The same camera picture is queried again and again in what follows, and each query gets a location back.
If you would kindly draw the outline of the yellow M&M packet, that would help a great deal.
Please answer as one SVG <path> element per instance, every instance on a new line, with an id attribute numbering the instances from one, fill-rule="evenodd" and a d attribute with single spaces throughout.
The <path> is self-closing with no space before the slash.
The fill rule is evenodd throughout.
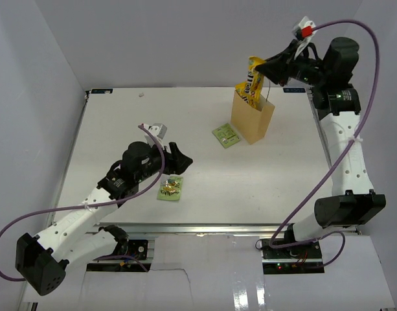
<path id="1" fill-rule="evenodd" d="M 247 80 L 244 93 L 257 102 L 260 100 L 260 94 L 264 84 L 264 76 L 256 70 L 256 67 L 264 64 L 265 62 L 265 60 L 257 56 L 250 56 L 248 61 Z"/>
<path id="2" fill-rule="evenodd" d="M 241 82 L 239 84 L 235 85 L 235 91 L 238 93 L 238 95 L 241 97 L 241 99 L 243 99 L 248 105 L 250 105 L 252 108 L 256 109 L 256 101 L 255 99 L 245 93 L 245 87 L 246 87 L 247 82 Z"/>

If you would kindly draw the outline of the light green sachet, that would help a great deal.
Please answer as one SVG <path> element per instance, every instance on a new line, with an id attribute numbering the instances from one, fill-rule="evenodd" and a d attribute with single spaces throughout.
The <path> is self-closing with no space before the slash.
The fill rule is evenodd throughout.
<path id="1" fill-rule="evenodd" d="M 229 148 L 241 141 L 239 135 L 229 123 L 217 127 L 212 131 L 212 134 L 224 148 Z"/>

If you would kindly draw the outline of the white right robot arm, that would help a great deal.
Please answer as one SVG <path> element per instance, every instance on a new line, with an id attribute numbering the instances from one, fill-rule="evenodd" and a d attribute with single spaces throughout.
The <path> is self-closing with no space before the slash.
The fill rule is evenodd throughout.
<path id="1" fill-rule="evenodd" d="M 292 40 L 280 53 L 266 59 L 256 70 L 274 84 L 285 86 L 295 79 L 310 86 L 311 103 L 319 120 L 323 146 L 328 153 L 332 194 L 315 201 L 313 212 L 294 224 L 285 223 L 283 249 L 296 259 L 307 244 L 326 236 L 337 227 L 364 225 L 385 206 L 370 181 L 363 157 L 359 131 L 367 117 L 361 112 L 359 95 L 350 83 L 359 60 L 359 45 L 337 37 L 323 58 L 309 56 L 315 45 Z"/>

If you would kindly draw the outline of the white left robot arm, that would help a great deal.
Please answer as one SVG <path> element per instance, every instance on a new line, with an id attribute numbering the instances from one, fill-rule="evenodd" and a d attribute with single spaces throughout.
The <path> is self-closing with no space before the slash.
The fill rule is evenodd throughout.
<path id="1" fill-rule="evenodd" d="M 192 163 L 174 142 L 163 150 L 155 144 L 131 143 L 77 210 L 35 236 L 25 233 L 17 240 L 16 270 L 44 296 L 76 266 L 97 257 L 122 258 L 128 236 L 121 228 L 109 225 L 90 237 L 87 231 L 122 206 L 123 199 L 138 194 L 139 183 L 158 172 L 180 175 Z"/>

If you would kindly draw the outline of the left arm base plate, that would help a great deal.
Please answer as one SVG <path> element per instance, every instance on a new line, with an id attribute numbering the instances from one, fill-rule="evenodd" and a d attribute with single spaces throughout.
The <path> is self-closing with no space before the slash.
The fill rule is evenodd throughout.
<path id="1" fill-rule="evenodd" d="M 143 264 L 143 268 L 133 259 L 129 259 L 128 256 L 133 257 L 139 261 L 147 259 L 147 240 L 128 240 L 126 246 L 120 244 L 109 256 L 119 256 L 117 258 L 117 264 L 106 263 L 100 261 L 96 264 L 96 267 L 100 271 L 106 272 L 148 272 L 150 264 Z"/>

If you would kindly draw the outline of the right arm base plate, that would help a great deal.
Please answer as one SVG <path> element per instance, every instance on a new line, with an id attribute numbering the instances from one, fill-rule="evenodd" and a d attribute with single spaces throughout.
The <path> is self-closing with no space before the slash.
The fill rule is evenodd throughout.
<path id="1" fill-rule="evenodd" d="M 259 239 L 264 275 L 296 275 L 324 273 L 323 256 L 318 242 L 292 248 L 271 248 L 269 239 Z"/>

